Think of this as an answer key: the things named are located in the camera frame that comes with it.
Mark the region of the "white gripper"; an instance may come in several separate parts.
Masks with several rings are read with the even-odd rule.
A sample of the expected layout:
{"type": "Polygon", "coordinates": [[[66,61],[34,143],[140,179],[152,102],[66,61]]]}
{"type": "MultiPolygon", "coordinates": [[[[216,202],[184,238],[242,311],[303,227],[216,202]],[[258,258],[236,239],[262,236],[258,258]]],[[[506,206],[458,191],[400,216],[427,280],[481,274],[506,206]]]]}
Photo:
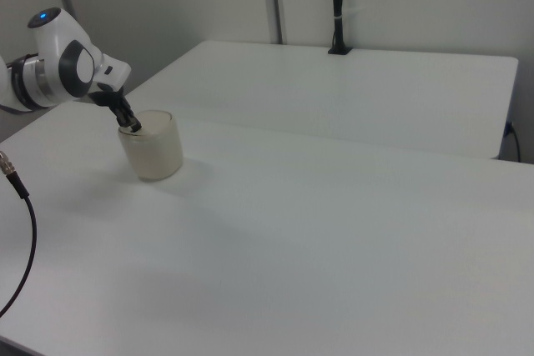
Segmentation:
{"type": "Polygon", "coordinates": [[[89,98],[97,106],[108,108],[115,115],[120,127],[140,129],[142,124],[123,95],[123,89],[120,89],[130,73],[131,67],[128,63],[103,53],[100,64],[95,68],[94,82],[102,90],[113,92],[90,93],[89,98]]]}

